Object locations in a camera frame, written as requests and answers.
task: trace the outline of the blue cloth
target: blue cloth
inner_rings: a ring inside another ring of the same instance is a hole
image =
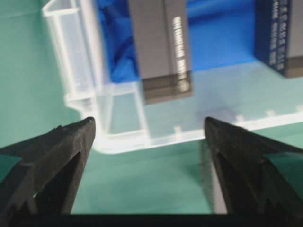
[[[114,83],[139,78],[127,0],[97,0]],[[188,0],[193,71],[253,61],[254,0]]]

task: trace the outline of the teal background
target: teal background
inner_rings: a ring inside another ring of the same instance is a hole
[[[80,119],[65,107],[41,7],[45,0],[0,1],[0,147]],[[257,133],[303,148],[303,124]],[[92,151],[74,213],[210,213],[199,143],[120,155]]]

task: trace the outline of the gray box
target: gray box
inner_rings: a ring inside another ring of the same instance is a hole
[[[146,103],[192,95],[186,0],[129,0]]]

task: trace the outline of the clear plastic container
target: clear plastic container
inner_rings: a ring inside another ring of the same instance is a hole
[[[285,79],[258,61],[195,72],[191,98],[145,105],[139,82],[110,82],[95,9],[94,0],[51,0],[43,8],[65,103],[96,119],[95,150],[115,154],[202,139],[207,116],[248,130],[303,121],[303,78]]]

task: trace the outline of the navy blue box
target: navy blue box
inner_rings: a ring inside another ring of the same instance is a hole
[[[287,78],[303,76],[303,1],[256,0],[255,56]]]

